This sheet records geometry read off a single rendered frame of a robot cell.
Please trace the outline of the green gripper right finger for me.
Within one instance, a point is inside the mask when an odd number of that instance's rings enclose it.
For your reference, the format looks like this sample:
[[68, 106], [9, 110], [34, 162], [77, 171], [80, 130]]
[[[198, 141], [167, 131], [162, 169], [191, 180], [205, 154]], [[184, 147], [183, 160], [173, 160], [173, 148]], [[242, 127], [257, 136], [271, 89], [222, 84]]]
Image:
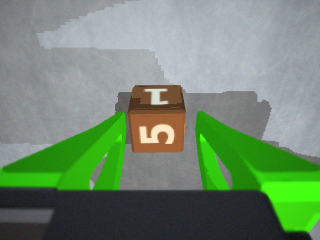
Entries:
[[[216, 156], [231, 174], [231, 190], [266, 193], [285, 232], [307, 232], [320, 218], [320, 166], [197, 112], [196, 143], [203, 190], [230, 190]], [[215, 153], [216, 154], [215, 154]]]

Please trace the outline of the brown number cube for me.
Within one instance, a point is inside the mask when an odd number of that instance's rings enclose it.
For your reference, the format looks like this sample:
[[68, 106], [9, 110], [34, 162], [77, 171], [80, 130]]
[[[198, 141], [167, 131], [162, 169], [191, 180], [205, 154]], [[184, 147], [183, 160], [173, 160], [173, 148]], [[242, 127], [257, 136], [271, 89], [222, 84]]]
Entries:
[[186, 109], [179, 85], [134, 86], [128, 108], [134, 153], [182, 152]]

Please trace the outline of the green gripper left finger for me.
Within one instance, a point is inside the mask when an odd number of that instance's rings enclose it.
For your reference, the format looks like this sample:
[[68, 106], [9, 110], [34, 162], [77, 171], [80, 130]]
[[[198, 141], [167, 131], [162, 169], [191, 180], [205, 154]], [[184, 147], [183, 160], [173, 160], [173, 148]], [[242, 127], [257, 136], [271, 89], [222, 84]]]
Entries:
[[118, 112], [89, 130], [1, 167], [0, 186], [90, 190], [91, 174], [107, 153], [92, 190], [119, 190], [125, 140], [125, 113]]

